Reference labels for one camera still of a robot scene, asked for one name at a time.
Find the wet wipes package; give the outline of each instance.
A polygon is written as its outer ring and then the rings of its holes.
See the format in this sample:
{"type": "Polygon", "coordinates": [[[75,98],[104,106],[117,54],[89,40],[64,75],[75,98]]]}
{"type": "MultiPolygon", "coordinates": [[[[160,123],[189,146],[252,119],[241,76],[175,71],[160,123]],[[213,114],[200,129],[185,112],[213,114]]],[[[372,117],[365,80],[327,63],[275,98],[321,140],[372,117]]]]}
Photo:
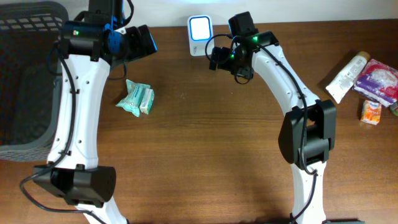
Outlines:
{"type": "Polygon", "coordinates": [[[116,106],[122,107],[124,110],[132,112],[135,116],[139,117],[139,105],[141,104],[142,97],[144,97],[145,89],[150,88],[150,85],[134,83],[130,80],[126,80],[126,84],[128,95],[116,106]]]}
{"type": "Polygon", "coordinates": [[[398,71],[372,59],[353,89],[388,107],[398,100],[398,71]]]}

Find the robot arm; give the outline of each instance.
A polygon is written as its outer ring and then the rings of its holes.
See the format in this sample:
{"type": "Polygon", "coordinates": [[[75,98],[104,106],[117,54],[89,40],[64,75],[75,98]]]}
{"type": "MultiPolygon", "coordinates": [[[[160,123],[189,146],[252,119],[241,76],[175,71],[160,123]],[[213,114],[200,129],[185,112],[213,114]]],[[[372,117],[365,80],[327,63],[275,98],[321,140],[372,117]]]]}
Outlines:
{"type": "MultiPolygon", "coordinates": [[[[89,11],[78,18],[84,22],[67,21],[61,31],[57,51],[63,62],[63,86],[57,132],[47,164],[35,166],[36,177],[31,177],[84,211],[90,223],[126,224],[113,198],[116,171],[98,166],[101,97],[111,68],[153,54],[157,47],[147,26],[124,28],[123,0],[90,0],[89,11]]],[[[37,206],[51,212],[82,213],[37,206]]]]}
{"type": "MultiPolygon", "coordinates": [[[[282,47],[279,45],[269,45],[266,47],[266,49],[271,52],[278,60],[280,60],[295,77],[297,83],[306,96],[307,105],[315,105],[316,101],[319,100],[318,96],[314,95],[293,71],[292,67],[289,65],[284,56],[282,47]]],[[[283,114],[292,111],[292,108],[295,107],[303,108],[302,100],[300,99],[300,95],[297,93],[297,89],[294,86],[291,78],[287,76],[283,69],[277,66],[277,64],[267,53],[265,53],[265,51],[260,50],[253,54],[252,67],[253,70],[260,75],[260,77],[271,89],[271,92],[276,97],[279,106],[282,108],[283,114]]],[[[305,212],[296,220],[298,224],[320,224],[326,220],[326,215],[323,211],[322,195],[323,171],[325,170],[325,167],[326,162],[322,161],[310,164],[308,166],[310,171],[315,169],[318,171],[318,177],[314,186],[315,192],[313,194],[312,201],[305,212]]],[[[294,182],[294,206],[292,216],[296,217],[308,203],[313,188],[312,185],[314,178],[311,175],[308,175],[304,170],[299,169],[296,164],[292,164],[291,168],[294,182]]]]}
{"type": "Polygon", "coordinates": [[[293,172],[295,200],[291,218],[298,224],[321,224],[326,220],[322,180],[329,151],[333,149],[335,142],[335,107],[330,100],[320,101],[302,83],[287,62],[279,41],[269,31],[259,34],[250,13],[234,16],[229,20],[229,27],[233,43],[237,43],[237,46],[234,49],[215,47],[211,54],[210,69],[227,70],[235,77],[247,80],[252,79],[253,73],[257,72],[267,83],[285,116],[279,134],[279,147],[284,159],[291,164],[293,172]],[[304,138],[304,164],[299,159],[304,105],[293,79],[307,102],[308,118],[315,122],[307,127],[304,138]],[[305,167],[310,172],[317,170],[316,176],[307,174],[305,167]]]}

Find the orange carton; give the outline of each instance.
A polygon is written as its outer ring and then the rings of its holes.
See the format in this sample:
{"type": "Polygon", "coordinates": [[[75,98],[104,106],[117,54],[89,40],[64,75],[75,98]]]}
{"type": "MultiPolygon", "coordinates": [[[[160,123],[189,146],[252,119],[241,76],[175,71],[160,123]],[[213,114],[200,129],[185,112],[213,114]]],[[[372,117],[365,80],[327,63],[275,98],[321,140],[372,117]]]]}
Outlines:
{"type": "Polygon", "coordinates": [[[363,103],[361,121],[377,125],[380,122],[381,103],[365,100],[363,103]]]}

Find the wooden table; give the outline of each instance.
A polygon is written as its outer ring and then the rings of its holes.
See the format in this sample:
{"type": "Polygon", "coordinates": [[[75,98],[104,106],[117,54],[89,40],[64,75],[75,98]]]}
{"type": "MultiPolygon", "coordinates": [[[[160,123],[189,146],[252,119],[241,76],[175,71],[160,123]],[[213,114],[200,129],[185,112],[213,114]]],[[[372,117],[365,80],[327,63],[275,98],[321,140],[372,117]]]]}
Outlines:
{"type": "MultiPolygon", "coordinates": [[[[398,68],[398,20],[259,24],[272,30],[303,82],[321,99],[325,86],[359,50],[398,68]]],[[[288,218],[292,171],[279,152],[283,115],[256,75],[238,85],[228,72],[191,57],[186,27],[151,29],[159,52],[129,64],[128,79],[148,83],[155,102],[136,118],[115,104],[124,81],[106,84],[98,129],[99,164],[118,173],[114,197],[133,223],[239,223],[288,218]]],[[[227,33],[228,26],[215,27],[227,33]]],[[[230,40],[220,38],[217,45],[230,40]]],[[[117,68],[112,76],[121,75],[117,68]]],[[[329,219],[398,220],[398,118],[383,109],[378,126],[359,121],[363,97],[337,107],[336,146],[324,178],[329,219]]],[[[19,181],[35,163],[0,161],[1,223],[86,223],[83,215],[44,212],[19,181]]],[[[49,207],[73,208],[34,184],[49,207]]]]}

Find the white tube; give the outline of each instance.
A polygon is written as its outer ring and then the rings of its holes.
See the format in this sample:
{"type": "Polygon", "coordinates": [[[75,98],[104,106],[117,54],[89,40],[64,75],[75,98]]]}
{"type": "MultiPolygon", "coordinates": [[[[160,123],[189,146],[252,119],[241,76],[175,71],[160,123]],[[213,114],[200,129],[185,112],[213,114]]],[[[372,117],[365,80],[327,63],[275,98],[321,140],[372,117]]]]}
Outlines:
{"type": "Polygon", "coordinates": [[[358,75],[365,67],[371,56],[366,52],[358,53],[343,69],[336,78],[326,86],[326,90],[340,103],[348,90],[354,85],[358,75]]]}

